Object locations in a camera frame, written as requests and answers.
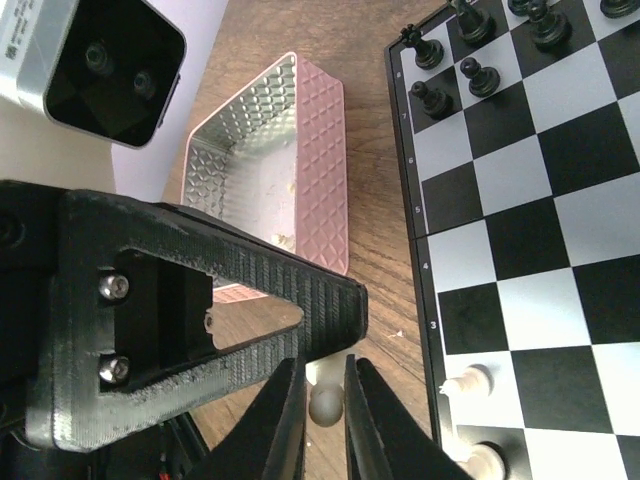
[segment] black camera face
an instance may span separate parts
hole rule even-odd
[[[142,0],[81,0],[45,97],[61,123],[145,145],[185,54],[182,34]]]

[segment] chess piece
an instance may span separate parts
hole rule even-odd
[[[424,113],[433,119],[441,119],[453,104],[449,95],[440,89],[430,89],[424,82],[416,82],[411,86],[411,94],[422,101]]]
[[[274,233],[271,235],[271,244],[290,253],[295,253],[296,251],[296,240],[293,235]]]
[[[457,463],[474,480],[504,480],[507,476],[502,457],[483,443],[471,447],[471,455],[466,462]]]
[[[309,362],[306,366],[307,381],[313,385],[309,397],[309,417],[321,427],[338,423],[344,412],[344,370],[348,355],[353,349],[336,352]]]
[[[470,366],[459,377],[448,378],[440,387],[447,397],[487,397],[491,393],[491,378],[483,368]]]
[[[400,32],[402,43],[416,51],[416,65],[431,70],[442,62],[444,47],[438,40],[423,40],[420,30],[409,24]]]
[[[517,17],[526,17],[530,0],[509,0],[507,6],[511,13]]]
[[[466,43],[470,45],[480,43],[493,34],[496,22],[489,12],[471,6],[467,0],[450,0],[450,2],[456,9],[458,33]]]
[[[640,0],[600,0],[600,11],[607,18],[620,18],[640,8]]]
[[[531,0],[527,13],[531,22],[531,39],[539,49],[549,49],[569,38],[571,24],[567,16],[551,10],[545,0]]]
[[[467,57],[460,63],[460,71],[469,79],[469,91],[484,98],[500,86],[500,74],[493,67],[482,67],[475,58]]]

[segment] chessboard border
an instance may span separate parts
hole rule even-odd
[[[415,23],[414,25],[422,29],[427,23],[435,20],[438,16],[445,15],[449,13],[447,18],[449,18],[452,13],[448,3],[445,3],[443,6],[438,7],[433,13],[428,15],[426,18],[421,20],[420,22]],[[411,256],[411,269],[413,273],[413,285],[415,289],[416,296],[416,308],[418,313],[418,326],[420,329],[420,343],[422,349],[422,362],[425,373],[425,383],[427,388],[427,403],[429,407],[429,419],[431,423],[431,438],[434,442],[439,444],[442,447],[443,444],[443,429],[448,430],[446,434],[452,434],[452,421],[451,414],[448,407],[448,400],[446,398],[438,398],[438,385],[436,381],[436,377],[440,377],[444,375],[444,352],[442,349],[442,340],[441,340],[441,332],[439,328],[437,310],[436,310],[436,299],[435,299],[435,289],[433,287],[433,280],[431,275],[428,275],[428,278],[423,277],[423,270],[421,267],[421,258],[420,253],[422,255],[428,256],[428,251],[420,252],[420,250],[427,250],[426,248],[420,248],[420,243],[424,243],[426,247],[426,236],[416,236],[414,238],[413,233],[415,232],[414,225],[414,206],[411,203],[411,196],[409,194],[409,178],[408,178],[408,170],[406,167],[406,156],[405,156],[405,148],[404,148],[404,138],[402,134],[402,127],[400,125],[400,109],[398,106],[397,95],[398,91],[396,89],[397,84],[399,82],[396,81],[396,70],[394,70],[394,64],[392,61],[392,50],[398,47],[401,42],[401,37],[398,36],[392,43],[387,45],[384,50],[384,60],[385,67],[387,72],[387,85],[389,88],[389,101],[391,103],[391,116],[393,119],[393,131],[396,143],[396,155],[398,157],[398,170],[400,173],[400,184],[402,188],[402,199],[404,202],[404,210],[405,210],[405,221],[407,223],[407,235],[409,240],[409,252]],[[406,95],[404,77],[402,77],[402,93]],[[430,283],[430,285],[424,285],[425,281]],[[428,328],[429,325],[428,318],[431,315],[428,312],[433,313],[433,321],[431,321],[431,325],[435,325],[435,328]]]

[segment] textured pink tin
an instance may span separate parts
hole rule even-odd
[[[342,83],[287,53],[191,132],[182,203],[344,274]],[[263,296],[222,278],[214,302]]]

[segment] screw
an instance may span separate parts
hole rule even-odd
[[[211,333],[211,331],[213,330],[213,317],[209,312],[207,312],[204,316],[204,329],[208,333]]]
[[[124,275],[112,273],[100,279],[100,295],[107,300],[122,300],[129,293],[129,280]]]
[[[117,385],[129,376],[129,359],[127,357],[113,357],[100,364],[100,378],[107,383]]]
[[[0,248],[13,247],[22,237],[22,225],[13,215],[0,215]]]

